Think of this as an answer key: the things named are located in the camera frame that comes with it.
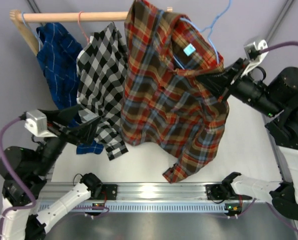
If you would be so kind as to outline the red orange plaid shirt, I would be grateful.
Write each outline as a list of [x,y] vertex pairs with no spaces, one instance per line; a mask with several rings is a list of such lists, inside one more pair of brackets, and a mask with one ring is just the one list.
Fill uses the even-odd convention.
[[219,73],[216,54],[186,15],[133,2],[124,23],[128,71],[121,110],[124,141],[158,144],[177,162],[164,173],[169,183],[197,173],[217,155],[229,114],[197,77]]

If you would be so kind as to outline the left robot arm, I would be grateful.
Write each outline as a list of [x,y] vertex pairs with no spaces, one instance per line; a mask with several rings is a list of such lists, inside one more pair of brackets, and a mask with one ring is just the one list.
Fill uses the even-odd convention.
[[93,141],[97,119],[70,127],[80,110],[78,105],[58,110],[36,109],[13,119],[13,124],[22,121],[33,136],[42,138],[35,150],[18,146],[3,148],[6,128],[0,130],[0,175],[4,180],[0,240],[42,240],[78,204],[101,196],[101,180],[95,174],[87,173],[49,209],[33,213],[46,185],[46,176],[65,146]]

